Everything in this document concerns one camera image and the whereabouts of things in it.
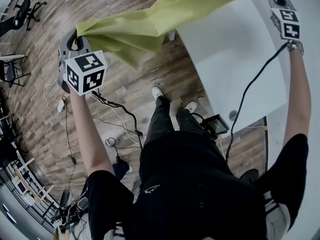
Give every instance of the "white sneaker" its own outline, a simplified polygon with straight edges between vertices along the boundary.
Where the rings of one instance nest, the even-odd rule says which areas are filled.
[[[152,88],[152,96],[156,100],[159,96],[163,96],[161,89],[157,86]]]
[[[189,103],[185,106],[184,109],[185,109],[185,110],[189,110],[190,113],[193,113],[193,112],[195,112],[196,109],[197,109],[197,103],[196,103],[195,101],[191,101],[191,102],[189,102]]]

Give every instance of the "black t-shirt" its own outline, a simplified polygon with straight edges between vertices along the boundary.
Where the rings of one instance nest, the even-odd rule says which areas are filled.
[[[280,239],[298,215],[307,156],[307,137],[298,134],[251,184],[232,175],[212,141],[170,133],[143,149],[136,203],[110,172],[88,177],[92,239],[102,240],[107,232],[112,237],[116,225],[126,240]]]

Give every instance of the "wristwatch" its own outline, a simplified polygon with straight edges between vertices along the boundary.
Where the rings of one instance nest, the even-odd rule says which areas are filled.
[[[305,54],[304,46],[303,46],[303,44],[302,44],[301,42],[299,42],[299,41],[291,40],[291,41],[289,42],[289,44],[287,45],[287,47],[288,47],[288,51],[289,51],[289,52],[291,52],[291,51],[294,50],[294,49],[297,49],[297,50],[299,50],[299,51],[302,53],[302,55]]]

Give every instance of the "yellow-green cloth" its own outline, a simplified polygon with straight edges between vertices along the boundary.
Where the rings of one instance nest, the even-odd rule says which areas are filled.
[[[109,52],[136,68],[146,52],[156,52],[167,32],[202,18],[234,0],[157,0],[150,8],[126,11],[76,24],[93,51]]]

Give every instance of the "wooden floor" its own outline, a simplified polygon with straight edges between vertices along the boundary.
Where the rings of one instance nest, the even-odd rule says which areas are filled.
[[[35,157],[31,168],[38,178],[50,186],[52,196],[58,201],[64,188],[69,185],[73,172],[73,165],[68,157],[70,154],[66,135],[66,114],[63,112],[58,119],[53,118],[47,108],[44,98],[44,86],[51,84],[58,76],[58,46],[61,38],[75,27],[77,22],[87,21],[91,18],[103,19],[109,15],[123,11],[140,10],[150,7],[156,0],[31,0],[47,2],[38,13],[40,22],[32,22],[31,31],[26,27],[10,31],[0,38],[0,42],[11,42],[12,45],[0,46],[2,55],[11,53],[26,54],[22,63],[25,73],[30,77],[22,79],[25,87],[13,86],[11,89],[3,82],[5,95],[8,99],[8,108],[20,118],[18,129],[23,133],[23,145],[29,151],[28,157]],[[9,15],[14,16],[11,2]],[[107,58],[109,67],[104,87],[100,89],[102,95],[109,101],[125,105],[137,117],[138,129],[147,133],[150,118],[155,108],[151,94],[154,85],[161,87],[165,95],[172,101],[172,115],[174,108],[180,104],[206,97],[202,83],[192,64],[192,61],[179,37],[172,42],[163,44],[157,54],[150,54],[138,71],[114,57]],[[57,113],[57,105],[63,95],[66,95],[56,84],[46,88],[46,96],[53,114]],[[87,98],[92,115],[104,121],[122,125],[122,120],[111,110],[98,103],[92,97]],[[133,129],[133,120],[123,113],[117,112],[124,118],[129,129]],[[203,108],[198,109],[203,115]],[[103,141],[114,137],[119,147],[137,146],[127,136],[123,128],[95,120],[97,129]],[[70,146],[77,165],[71,181],[71,189],[78,195],[86,179],[86,172],[79,152],[75,123],[72,114],[67,116],[67,125]],[[227,150],[228,139],[222,140],[224,151]],[[114,148],[108,148],[112,160],[115,160]],[[125,185],[132,189],[134,181],[138,178],[139,155],[138,148],[121,149],[120,155],[128,161],[134,169],[123,180]],[[235,136],[233,148],[230,152],[229,165],[236,176],[250,168],[259,169],[262,174],[265,169],[265,132],[263,127],[246,128]]]

